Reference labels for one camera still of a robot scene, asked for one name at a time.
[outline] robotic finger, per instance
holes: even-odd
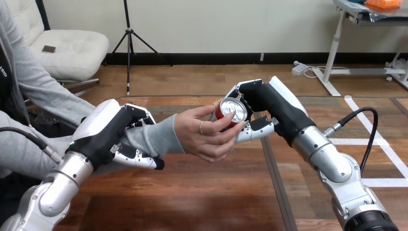
[[[115,155],[113,161],[127,166],[156,170],[162,170],[165,167],[165,162],[162,159],[151,157],[124,143],[114,145],[110,151]]]

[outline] white cushion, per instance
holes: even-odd
[[[7,0],[7,5],[24,34],[24,41],[30,46],[44,31],[41,14],[35,0]]]
[[[55,53],[43,53],[44,46],[56,47]],[[83,81],[99,69],[109,47],[108,38],[82,30],[47,30],[30,46],[32,53],[57,80]]]

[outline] robotic arm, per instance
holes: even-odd
[[[260,79],[239,83],[226,97],[239,97],[247,109],[271,114],[270,121],[264,116],[250,122],[237,142],[277,132],[318,172],[332,195],[331,205],[343,230],[398,230],[375,193],[362,183],[357,161],[339,153],[328,139],[340,124],[320,132],[298,99],[276,77],[269,83]]]
[[[145,124],[155,124],[145,108],[131,104],[121,107],[115,100],[100,104],[83,119],[62,161],[40,185],[23,195],[17,214],[0,231],[52,231],[67,215],[79,188],[102,164],[116,161],[128,166],[163,169],[163,160],[118,142],[126,128]]]

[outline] white tape line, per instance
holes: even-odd
[[[329,139],[334,145],[365,145],[369,143],[369,139],[339,139],[339,138],[330,138]],[[389,146],[390,144],[386,140],[374,140],[372,145],[385,145]]]
[[[408,187],[408,180],[404,178],[394,179],[361,179],[364,185],[368,187],[383,187],[383,188],[395,188],[395,187]]]
[[[358,110],[358,106],[353,101],[351,96],[349,96],[349,95],[345,96],[344,100],[346,101],[348,106],[351,108],[351,110],[353,110],[353,111]],[[369,121],[369,119],[363,113],[359,113],[357,115],[357,117],[362,122],[362,124],[366,127],[366,129],[371,133],[372,123]],[[384,140],[384,138],[380,135],[380,133],[378,131],[375,133],[375,139]],[[385,154],[388,156],[388,158],[390,158],[390,160],[393,162],[393,164],[396,166],[396,168],[398,168],[398,170],[401,172],[401,174],[405,178],[408,178],[408,167],[404,164],[404,162],[402,162],[402,160],[393,151],[393,149],[389,145],[380,145],[380,147],[385,152]]]

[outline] woman's hand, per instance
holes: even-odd
[[[174,131],[184,151],[208,162],[216,162],[227,157],[234,147],[236,135],[245,127],[245,122],[241,122],[224,132],[219,132],[231,123],[232,113],[215,122],[198,119],[212,114],[220,101],[182,112],[176,116],[174,122]]]

